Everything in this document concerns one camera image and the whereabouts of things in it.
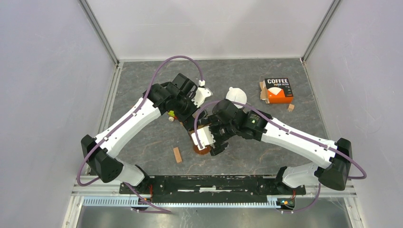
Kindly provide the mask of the orange glass carafe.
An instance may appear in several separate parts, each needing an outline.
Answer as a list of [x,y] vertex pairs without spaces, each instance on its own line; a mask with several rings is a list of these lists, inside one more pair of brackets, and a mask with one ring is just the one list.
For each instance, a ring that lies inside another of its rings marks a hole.
[[204,149],[199,149],[198,146],[193,146],[193,150],[195,153],[199,154],[199,155],[206,155],[210,152],[211,148],[210,146],[205,147]]

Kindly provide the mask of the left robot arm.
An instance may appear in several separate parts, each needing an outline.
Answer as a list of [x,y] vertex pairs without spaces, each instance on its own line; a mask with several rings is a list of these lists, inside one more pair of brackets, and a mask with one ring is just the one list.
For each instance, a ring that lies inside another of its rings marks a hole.
[[187,131],[193,129],[194,113],[211,95],[202,81],[196,85],[183,74],[178,74],[171,82],[153,84],[112,126],[95,137],[85,135],[81,139],[85,163],[98,180],[127,182],[137,193],[145,193],[149,189],[145,173],[138,166],[118,159],[120,151],[145,126],[169,111],[174,112]]

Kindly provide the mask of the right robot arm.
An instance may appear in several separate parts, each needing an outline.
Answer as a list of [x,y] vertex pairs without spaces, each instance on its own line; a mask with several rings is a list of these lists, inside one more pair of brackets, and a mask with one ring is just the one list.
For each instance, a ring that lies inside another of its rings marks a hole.
[[316,137],[257,109],[245,112],[228,99],[217,102],[212,115],[200,123],[205,126],[197,130],[194,143],[201,149],[211,146],[213,155],[225,150],[228,139],[239,136],[280,146],[310,160],[309,164],[285,166],[278,171],[274,186],[281,194],[304,184],[320,183],[339,191],[346,188],[352,145],[345,138],[333,141]]

